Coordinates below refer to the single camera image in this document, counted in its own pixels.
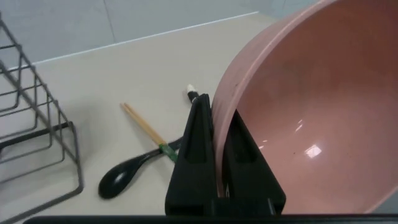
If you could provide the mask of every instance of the countertop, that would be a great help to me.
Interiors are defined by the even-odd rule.
[[[98,183],[110,168],[155,149],[120,102],[129,103],[166,141],[179,138],[190,111],[187,84],[212,99],[234,56],[273,22],[253,14],[38,63],[40,76],[76,125],[85,188],[37,215],[164,214],[174,166],[166,157],[144,166],[115,199],[98,197]],[[73,189],[71,171],[64,165],[3,185],[0,221]]]

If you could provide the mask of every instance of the wooden chopstick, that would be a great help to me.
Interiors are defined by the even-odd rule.
[[[139,124],[139,126],[149,135],[149,137],[157,145],[167,144],[167,142],[164,141],[162,137],[159,136],[159,134],[157,134],[157,132],[144,120],[144,118],[139,116],[139,114],[136,111],[134,111],[134,109],[131,108],[131,106],[129,106],[127,103],[121,103],[121,106],[127,112],[127,114],[129,114],[129,116]]]

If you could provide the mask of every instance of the spoon handle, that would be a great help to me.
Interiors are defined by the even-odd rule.
[[[180,149],[181,140],[182,140],[182,137],[170,142],[169,143],[170,148],[173,149],[174,151],[177,151],[178,149]],[[160,148],[154,149],[154,150],[152,150],[150,152],[147,152],[147,153],[143,154],[143,155],[146,155],[146,156],[143,158],[143,162],[142,163],[144,163],[146,160],[148,160],[148,159],[150,159],[152,157],[158,156],[160,154],[163,154],[163,151]]]

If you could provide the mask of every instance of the wire rack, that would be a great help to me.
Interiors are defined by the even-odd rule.
[[[79,148],[75,126],[65,116],[65,113],[61,110],[58,101],[53,97],[47,88],[47,85],[39,77],[35,67],[29,61],[26,54],[22,51],[22,46],[18,44],[2,20],[1,13],[0,37],[6,37],[8,42],[11,43],[3,46],[0,45],[0,56],[3,55],[1,54],[2,51],[9,49],[15,49],[18,54],[17,66],[14,68],[8,68],[6,66],[6,62],[4,62],[0,57],[0,77],[4,76],[10,87],[9,89],[0,87],[0,119],[9,121],[11,120],[11,116],[15,116],[16,114],[30,113],[30,116],[32,116],[31,113],[33,112],[33,125],[28,128],[15,129],[15,127],[12,127],[12,122],[0,123],[0,130],[5,132],[0,133],[0,167],[6,166],[12,161],[29,157],[42,151],[52,150],[52,146],[55,144],[59,144],[60,147],[58,148],[61,150],[60,153],[62,155],[59,160],[44,166],[28,169],[25,172],[3,179],[0,176],[0,186],[5,183],[10,184],[10,182],[15,181],[18,178],[60,164],[65,160],[65,155],[73,161],[72,164],[76,168],[78,177],[78,187],[76,189],[46,203],[31,208],[28,211],[24,211],[18,215],[8,218],[7,220],[0,221],[0,224],[6,224],[14,223],[18,220],[56,205],[64,200],[67,200],[75,195],[78,195],[83,190],[83,177],[81,173]],[[30,75],[29,79],[33,81],[30,86],[22,86],[23,80],[28,78],[28,75],[25,76],[26,73]],[[42,95],[44,97],[41,97],[42,99],[40,99],[38,92],[43,93]],[[69,129],[69,131],[72,133],[72,144],[68,145],[65,142],[65,130],[63,131],[63,129]],[[39,136],[48,136],[48,144],[46,146],[29,149],[28,151],[15,156],[7,158],[3,157],[3,154],[5,154],[5,148],[31,140],[33,138],[37,138]]]

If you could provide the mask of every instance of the metal dish rack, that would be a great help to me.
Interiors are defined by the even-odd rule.
[[[2,179],[2,177],[0,176],[0,186],[2,184],[12,182],[13,180],[16,180],[20,177],[62,163],[65,160],[66,154],[73,161],[72,163],[76,167],[78,187],[67,194],[54,198],[46,203],[31,208],[28,211],[8,218],[7,220],[0,221],[0,224],[14,223],[18,220],[21,220],[46,208],[56,205],[64,200],[67,200],[75,195],[78,195],[83,190],[83,177],[81,173],[78,140],[75,126],[65,116],[65,113],[61,110],[58,101],[52,96],[49,89],[47,88],[47,85],[39,77],[35,67],[27,58],[26,54],[22,51],[22,46],[17,43],[10,30],[1,19],[0,13],[0,37],[4,38],[4,36],[7,37],[11,44],[5,46],[0,45],[0,56],[2,51],[15,48],[17,50],[19,58],[17,67],[8,68],[5,62],[3,62],[2,58],[0,57],[0,76],[4,76],[5,80],[7,80],[7,82],[9,82],[9,84],[12,86],[11,91],[3,92],[3,90],[0,89],[0,103],[2,102],[2,99],[5,99],[7,97],[9,99],[10,96],[12,97],[12,99],[14,99],[12,105],[0,108],[0,118],[4,119],[6,116],[8,116],[8,119],[10,119],[11,115],[31,111],[34,114],[34,125],[27,129],[24,128],[18,131],[11,131],[10,133],[7,133],[6,131],[6,134],[0,134],[0,167],[5,166],[8,162],[31,156],[35,153],[45,150],[51,150],[54,144],[60,145],[60,148],[62,150],[62,157],[56,162],[52,162],[38,168],[36,167],[34,169],[28,170],[27,172],[13,175],[12,177],[6,177],[5,179]],[[23,70],[29,70],[29,73],[32,74],[33,85],[27,87],[21,85],[21,81],[26,78],[24,76],[25,73],[22,72]],[[40,100],[38,99],[39,90],[44,92],[45,101],[40,102]],[[56,121],[54,121],[54,118],[52,119],[52,115],[54,116],[54,114],[56,114],[57,117]],[[12,128],[10,126],[0,123],[0,130],[4,131],[8,129]],[[62,131],[63,129],[69,129],[71,131],[73,135],[73,147],[70,147],[66,144]],[[45,147],[35,148],[29,150],[28,152],[13,157],[8,157],[6,159],[2,158],[4,148],[45,135],[49,136],[49,143]]]

